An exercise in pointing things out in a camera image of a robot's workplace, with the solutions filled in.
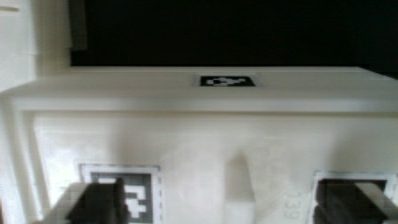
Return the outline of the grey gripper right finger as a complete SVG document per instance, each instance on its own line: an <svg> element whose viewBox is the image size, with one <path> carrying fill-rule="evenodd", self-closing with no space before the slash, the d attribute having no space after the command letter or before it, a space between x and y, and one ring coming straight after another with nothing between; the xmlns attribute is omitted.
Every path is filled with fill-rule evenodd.
<svg viewBox="0 0 398 224"><path fill-rule="evenodd" d="M382 224L387 215L357 187L363 180L322 179L315 193L313 224Z"/></svg>

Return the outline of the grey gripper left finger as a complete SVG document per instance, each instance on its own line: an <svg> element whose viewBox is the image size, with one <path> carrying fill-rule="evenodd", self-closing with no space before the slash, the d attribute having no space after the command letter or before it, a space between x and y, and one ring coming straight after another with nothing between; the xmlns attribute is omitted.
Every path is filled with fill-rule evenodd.
<svg viewBox="0 0 398 224"><path fill-rule="evenodd" d="M66 216L69 224L128 224L125 181L91 183Z"/></svg>

